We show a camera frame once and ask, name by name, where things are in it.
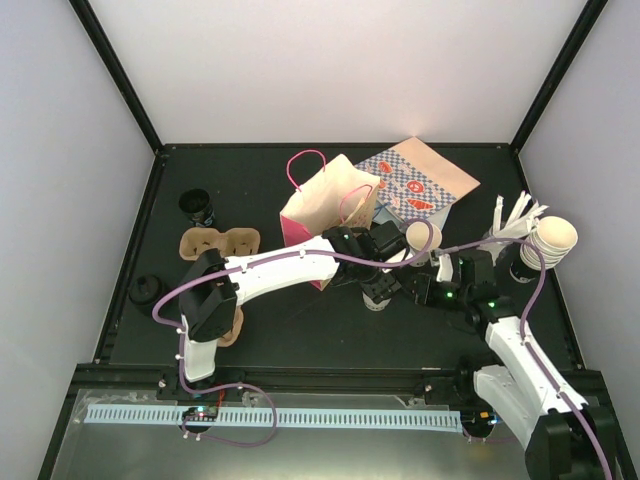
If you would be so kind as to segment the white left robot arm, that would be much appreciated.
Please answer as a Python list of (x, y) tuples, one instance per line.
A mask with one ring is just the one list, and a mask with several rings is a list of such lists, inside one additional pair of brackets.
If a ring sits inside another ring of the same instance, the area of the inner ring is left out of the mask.
[(293, 285), (354, 282), (373, 310), (386, 307), (400, 284), (391, 263), (409, 258), (405, 236), (391, 221), (372, 227), (333, 227), (299, 244), (247, 257), (224, 258), (211, 249), (188, 271), (178, 295), (183, 371), (179, 386), (193, 399), (214, 388), (219, 340), (233, 330), (245, 303)]

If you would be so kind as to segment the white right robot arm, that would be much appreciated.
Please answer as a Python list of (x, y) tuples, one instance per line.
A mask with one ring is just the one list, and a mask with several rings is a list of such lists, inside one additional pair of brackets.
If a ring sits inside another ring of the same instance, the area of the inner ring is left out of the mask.
[(454, 388), (461, 400), (493, 408), (522, 446), (530, 478), (614, 478), (614, 420), (547, 357), (500, 293), (487, 252), (436, 255), (422, 268), (402, 268), (397, 278), (417, 304), (463, 313), (488, 346), (489, 354), (460, 362)]

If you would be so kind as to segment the cream pink Cakes paper bag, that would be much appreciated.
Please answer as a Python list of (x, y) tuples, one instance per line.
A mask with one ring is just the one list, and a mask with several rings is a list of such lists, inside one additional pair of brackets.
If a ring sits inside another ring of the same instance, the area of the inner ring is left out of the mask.
[(357, 237), (371, 227), (381, 178), (356, 168), (343, 154), (320, 158), (321, 169), (306, 182), (288, 177), (295, 191), (279, 214), (287, 247), (334, 227), (347, 227)]

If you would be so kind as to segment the single white paper cup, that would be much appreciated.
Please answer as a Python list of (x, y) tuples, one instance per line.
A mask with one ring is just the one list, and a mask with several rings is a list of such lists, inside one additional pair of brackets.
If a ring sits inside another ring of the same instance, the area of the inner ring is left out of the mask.
[(393, 295), (393, 292), (375, 294), (373, 291), (362, 291), (364, 305), (373, 312), (383, 311), (391, 302)]

